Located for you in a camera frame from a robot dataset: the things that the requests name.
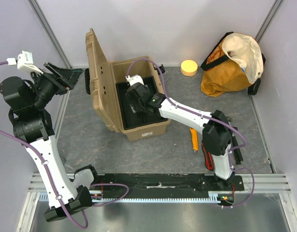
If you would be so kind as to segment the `black tool box tray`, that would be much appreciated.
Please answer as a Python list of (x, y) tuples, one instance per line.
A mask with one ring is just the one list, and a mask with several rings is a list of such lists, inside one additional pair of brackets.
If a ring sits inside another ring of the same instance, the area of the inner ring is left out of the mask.
[(167, 119), (160, 116), (159, 113), (147, 114), (144, 111), (136, 112), (132, 101), (126, 96), (127, 89), (130, 87), (127, 81), (115, 84), (121, 116), (123, 121), (123, 129), (130, 130), (153, 123), (166, 122)]

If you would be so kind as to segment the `tan plastic tool box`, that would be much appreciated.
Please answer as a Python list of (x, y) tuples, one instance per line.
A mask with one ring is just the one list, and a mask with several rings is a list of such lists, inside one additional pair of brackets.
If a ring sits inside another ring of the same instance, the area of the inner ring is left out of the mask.
[(162, 135), (166, 132), (169, 119), (159, 115), (147, 115), (132, 111), (126, 98), (129, 84), (126, 74), (139, 75), (150, 91), (163, 93), (157, 70), (143, 56), (121, 61), (108, 61), (93, 29), (85, 36), (89, 65), (92, 106), (110, 131), (121, 132), (129, 141)]

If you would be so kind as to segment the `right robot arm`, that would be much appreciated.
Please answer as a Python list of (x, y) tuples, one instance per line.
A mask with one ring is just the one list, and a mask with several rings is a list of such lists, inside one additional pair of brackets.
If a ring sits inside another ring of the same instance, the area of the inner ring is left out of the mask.
[(199, 132), (203, 151), (209, 155), (208, 161), (213, 162), (216, 187), (226, 190), (232, 185), (235, 176), (229, 160), (233, 147), (232, 132), (224, 113), (219, 110), (214, 113), (196, 110), (167, 99), (165, 94), (153, 93), (140, 82), (130, 85), (126, 97), (135, 112), (172, 119)]

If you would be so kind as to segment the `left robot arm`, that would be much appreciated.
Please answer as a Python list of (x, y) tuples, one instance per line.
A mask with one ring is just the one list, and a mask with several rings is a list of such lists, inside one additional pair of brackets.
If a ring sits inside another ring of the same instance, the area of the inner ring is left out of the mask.
[(55, 95), (64, 95), (74, 89), (83, 69), (59, 68), (50, 62), (44, 64), (48, 72), (32, 68), (30, 80), (11, 76), (0, 83), (0, 94), (10, 106), (9, 120), (13, 135), (0, 134), (19, 142), (34, 160), (48, 195), (46, 221), (68, 218), (80, 225), (72, 215), (92, 206), (89, 190), (98, 188), (100, 178), (92, 165), (75, 171), (69, 179), (57, 149), (51, 115), (46, 105)]

